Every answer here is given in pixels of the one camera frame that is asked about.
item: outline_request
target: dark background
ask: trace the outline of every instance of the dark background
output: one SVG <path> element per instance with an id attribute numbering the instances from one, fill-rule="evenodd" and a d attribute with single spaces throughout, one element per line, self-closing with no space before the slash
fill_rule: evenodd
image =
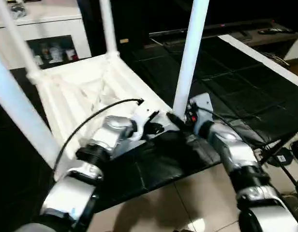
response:
<path id="1" fill-rule="evenodd" d="M 139 49 L 150 42 L 150 32 L 187 28 L 192 2 L 111 0 L 117 40 L 128 38 L 129 49 Z M 92 54 L 103 54 L 105 44 L 99 1 L 78 0 L 78 4 Z M 298 31 L 298 0 L 210 0 L 205 25 L 208 28 L 212 25 L 260 19 L 274 19 Z"/>

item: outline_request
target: remote control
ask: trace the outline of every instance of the remote control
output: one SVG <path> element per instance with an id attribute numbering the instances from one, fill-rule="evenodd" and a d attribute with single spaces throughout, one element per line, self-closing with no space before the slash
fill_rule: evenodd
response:
<path id="1" fill-rule="evenodd" d="M 286 34 L 293 34 L 295 31 L 287 28 L 269 28 L 266 30 L 259 30 L 257 33 L 261 35 L 273 35 L 277 33 L 286 33 Z"/>

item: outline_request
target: white cabinet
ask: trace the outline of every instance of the white cabinet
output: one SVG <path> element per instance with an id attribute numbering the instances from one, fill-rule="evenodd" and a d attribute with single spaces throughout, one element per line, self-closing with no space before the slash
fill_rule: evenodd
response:
<path id="1" fill-rule="evenodd" d="M 66 7 L 64 7 L 65 0 L 26 3 L 28 15 L 16 20 L 19 32 L 25 41 L 70 35 L 78 58 L 91 57 L 78 5 L 74 0 L 67 1 Z M 8 69 L 24 67 L 23 59 L 9 32 L 3 27 L 1 19 L 0 59 Z"/>

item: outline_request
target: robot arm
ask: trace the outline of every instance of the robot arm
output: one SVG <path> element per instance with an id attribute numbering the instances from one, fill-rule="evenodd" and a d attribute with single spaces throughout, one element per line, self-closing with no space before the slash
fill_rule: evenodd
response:
<path id="1" fill-rule="evenodd" d="M 105 165 L 121 155 L 129 142 L 140 140 L 143 128 L 148 127 L 157 114 L 158 111 L 144 101 L 131 118 L 105 117 L 88 144 L 77 150 L 73 167 L 50 190 L 39 218 L 16 232 L 86 231 L 99 198 Z"/>
<path id="2" fill-rule="evenodd" d="M 194 133 L 202 135 L 221 157 L 237 195 L 239 226 L 242 232 L 298 232 L 298 222 L 270 185 L 270 178 L 258 164 L 253 150 L 230 127 L 215 123 L 212 115 L 198 106 L 212 110 L 210 99 L 190 100 L 187 116 L 192 118 Z"/>

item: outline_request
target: white pole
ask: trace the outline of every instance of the white pole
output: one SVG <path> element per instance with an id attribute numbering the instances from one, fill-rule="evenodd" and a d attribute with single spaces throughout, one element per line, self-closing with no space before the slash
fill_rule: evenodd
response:
<path id="1" fill-rule="evenodd" d="M 0 105 L 47 164 L 53 168 L 60 147 L 16 80 L 6 70 L 1 61 Z"/>
<path id="2" fill-rule="evenodd" d="M 110 0 L 100 0 L 100 7 L 101 7 L 102 20 L 103 20 L 103 28 L 104 28 L 107 53 L 118 54 Z"/>
<path id="3" fill-rule="evenodd" d="M 11 12 L 7 6 L 6 0 L 0 0 L 0 14 L 6 28 L 8 29 L 14 43 L 16 44 L 16 47 L 18 48 L 18 52 L 25 62 L 28 76 L 38 76 L 40 69 L 33 59 L 33 55 L 29 49 L 29 46 L 22 39 L 19 31 L 17 30 L 17 26 L 15 25 L 15 22 L 11 16 Z"/>
<path id="4" fill-rule="evenodd" d="M 184 118 L 198 50 L 202 39 L 209 0 L 194 0 L 184 46 L 173 112 Z"/>

